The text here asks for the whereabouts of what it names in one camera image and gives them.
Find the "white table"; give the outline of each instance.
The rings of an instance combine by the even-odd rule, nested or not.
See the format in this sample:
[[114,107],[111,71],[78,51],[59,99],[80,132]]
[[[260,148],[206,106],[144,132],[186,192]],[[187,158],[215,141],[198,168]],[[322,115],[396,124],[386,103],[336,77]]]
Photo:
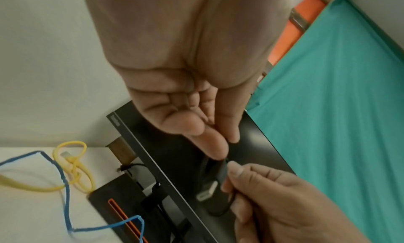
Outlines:
[[[53,148],[0,148],[0,161],[35,150],[43,150],[50,157]],[[67,147],[72,155],[81,148]],[[115,179],[121,164],[109,148],[88,148],[80,160],[93,174],[96,188]],[[0,174],[17,181],[52,187],[61,185],[60,175],[50,162],[40,154],[0,167]],[[89,183],[86,176],[82,179]],[[70,219],[74,228],[96,227],[106,222],[87,200],[86,194],[75,187],[71,189]],[[17,190],[0,185],[0,242],[27,243],[114,243],[121,242],[111,229],[79,232],[69,235],[63,216],[65,191],[41,193]]]

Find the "yellow cable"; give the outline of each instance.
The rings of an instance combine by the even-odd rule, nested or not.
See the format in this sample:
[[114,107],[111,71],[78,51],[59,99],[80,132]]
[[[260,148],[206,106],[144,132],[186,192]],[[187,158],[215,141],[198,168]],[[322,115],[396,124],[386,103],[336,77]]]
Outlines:
[[[73,145],[73,144],[78,144],[78,145],[83,146],[83,150],[77,156],[65,157],[65,160],[69,164],[71,164],[71,166],[63,165],[59,160],[59,150],[62,147],[66,147],[68,145]],[[62,167],[63,171],[72,177],[72,180],[69,181],[69,185],[78,184],[79,187],[81,188],[81,190],[83,190],[85,193],[90,193],[90,192],[94,191],[95,187],[96,187],[93,175],[81,162],[79,162],[79,159],[84,155],[86,149],[87,149],[87,145],[84,142],[81,142],[81,141],[65,142],[65,143],[60,144],[58,147],[56,147],[53,150],[52,156],[53,156],[53,159]],[[87,175],[87,177],[91,183],[91,188],[88,188],[81,182],[81,180],[80,180],[81,173],[78,172],[77,169],[83,171],[84,174]],[[10,179],[10,178],[8,178],[6,176],[2,176],[2,175],[0,175],[0,185],[5,185],[5,186],[12,187],[12,188],[17,188],[17,189],[22,189],[22,190],[27,190],[27,191],[32,191],[32,192],[54,192],[54,191],[59,191],[65,187],[64,185],[50,187],[50,188],[36,187],[36,186],[23,184],[23,183],[14,181],[13,179]]]

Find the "hand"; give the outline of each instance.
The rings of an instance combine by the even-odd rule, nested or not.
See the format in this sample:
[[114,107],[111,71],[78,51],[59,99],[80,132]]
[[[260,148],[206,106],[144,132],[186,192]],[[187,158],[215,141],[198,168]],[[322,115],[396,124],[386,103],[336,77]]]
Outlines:
[[223,159],[290,0],[86,0],[139,112]]
[[222,190],[238,192],[231,207],[238,243],[369,242],[330,199],[291,173],[234,161],[228,172]]

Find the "teal cloth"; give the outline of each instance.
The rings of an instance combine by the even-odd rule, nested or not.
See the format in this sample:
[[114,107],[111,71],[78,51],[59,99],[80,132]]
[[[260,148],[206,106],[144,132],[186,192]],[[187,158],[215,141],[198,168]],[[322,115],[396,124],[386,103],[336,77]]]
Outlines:
[[372,242],[404,242],[404,59],[349,0],[325,8],[247,112]]

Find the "blue cable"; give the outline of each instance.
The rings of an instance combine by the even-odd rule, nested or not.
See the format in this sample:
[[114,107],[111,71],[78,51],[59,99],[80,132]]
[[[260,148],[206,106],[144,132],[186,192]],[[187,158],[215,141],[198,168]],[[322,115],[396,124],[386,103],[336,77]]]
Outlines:
[[3,162],[0,162],[0,167],[7,164],[7,163],[11,163],[17,160],[20,160],[22,158],[26,158],[29,157],[31,155],[40,153],[45,159],[47,159],[50,163],[52,163],[59,171],[60,173],[60,178],[62,179],[65,189],[66,189],[66,202],[64,205],[64,221],[66,223],[66,228],[67,228],[67,232],[68,233],[72,233],[72,232],[91,232],[91,231],[96,231],[96,230],[104,230],[104,229],[109,229],[109,228],[115,228],[118,226],[122,226],[127,222],[130,222],[132,220],[138,219],[140,221],[140,223],[142,224],[142,228],[140,231],[140,239],[139,239],[139,243],[143,243],[143,232],[144,232],[144,220],[142,219],[141,216],[133,216],[130,217],[126,220],[120,221],[118,223],[114,223],[114,224],[109,224],[109,225],[104,225],[104,226],[99,226],[99,227],[90,227],[90,228],[73,228],[72,227],[72,223],[70,222],[70,215],[69,215],[69,207],[70,207],[70,186],[69,183],[67,182],[66,176],[64,175],[64,172],[61,168],[61,166],[54,161],[53,159],[51,159],[44,151],[34,151],[34,152],[29,152],[27,154],[23,154],[17,157],[13,157],[10,158],[8,160],[5,160]]

